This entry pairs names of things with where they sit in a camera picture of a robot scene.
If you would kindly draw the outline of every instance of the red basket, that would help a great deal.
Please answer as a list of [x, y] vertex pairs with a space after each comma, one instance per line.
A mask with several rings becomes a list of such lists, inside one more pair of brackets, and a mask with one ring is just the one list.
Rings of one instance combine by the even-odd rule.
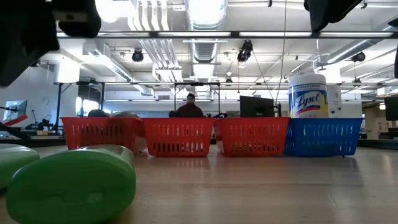
[[226, 156], [282, 155], [289, 119], [217, 119], [214, 126], [218, 149]]
[[61, 118], [68, 149], [117, 144], [133, 152], [146, 149], [144, 123], [137, 118]]
[[212, 118], [144, 118], [148, 153], [152, 156], [207, 156]]

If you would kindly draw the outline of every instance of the man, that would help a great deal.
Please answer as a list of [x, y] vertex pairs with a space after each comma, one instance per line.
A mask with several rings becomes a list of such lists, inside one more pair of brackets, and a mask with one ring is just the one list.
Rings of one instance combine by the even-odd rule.
[[181, 106], [176, 112], [175, 116], [179, 118], [202, 118], [203, 111], [195, 105], [195, 95], [190, 93], [187, 96], [187, 104]]

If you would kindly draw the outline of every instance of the wooden table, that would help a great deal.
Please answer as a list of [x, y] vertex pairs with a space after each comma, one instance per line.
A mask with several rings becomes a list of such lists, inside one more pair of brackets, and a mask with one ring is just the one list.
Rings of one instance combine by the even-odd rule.
[[[42, 156], [64, 147], [37, 149]], [[354, 157], [136, 156], [137, 193], [111, 223], [397, 223], [398, 152]], [[0, 223], [11, 224], [0, 198]]]

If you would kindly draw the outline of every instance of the green toy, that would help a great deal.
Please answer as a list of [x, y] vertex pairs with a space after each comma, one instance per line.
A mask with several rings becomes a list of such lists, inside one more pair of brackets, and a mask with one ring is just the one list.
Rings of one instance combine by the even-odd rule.
[[90, 146], [33, 162], [12, 178], [8, 213], [21, 224], [106, 222], [134, 198], [133, 157], [122, 146]]
[[39, 159], [39, 154], [28, 147], [0, 144], [0, 189], [8, 187], [17, 170]]

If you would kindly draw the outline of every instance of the dark hoodie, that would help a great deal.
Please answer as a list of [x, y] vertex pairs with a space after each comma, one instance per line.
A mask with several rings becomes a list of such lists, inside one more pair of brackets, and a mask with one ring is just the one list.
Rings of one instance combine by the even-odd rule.
[[183, 105], [176, 112], [179, 118], [202, 118], [203, 111], [196, 105]]

